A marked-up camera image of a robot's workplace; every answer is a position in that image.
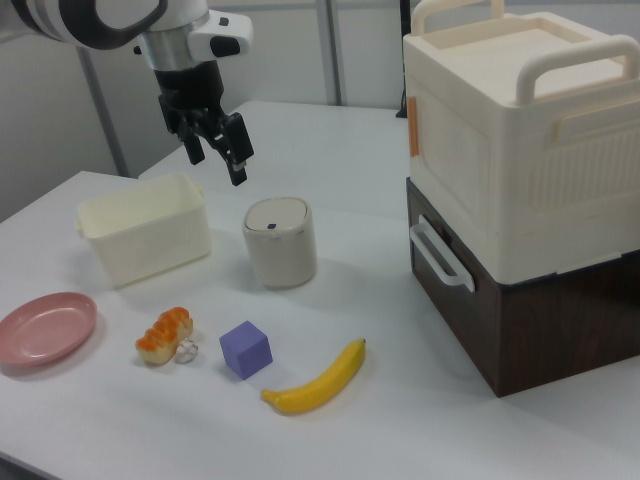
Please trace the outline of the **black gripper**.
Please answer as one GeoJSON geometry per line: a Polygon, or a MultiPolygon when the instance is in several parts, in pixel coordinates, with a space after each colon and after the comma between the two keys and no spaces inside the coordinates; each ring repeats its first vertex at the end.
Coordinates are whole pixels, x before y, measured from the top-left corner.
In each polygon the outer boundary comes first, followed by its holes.
{"type": "Polygon", "coordinates": [[[221,107],[224,86],[218,63],[208,61],[154,75],[167,129],[184,144],[190,163],[205,159],[201,136],[224,160],[231,184],[245,182],[246,162],[254,150],[242,115],[226,115],[221,107]]]}

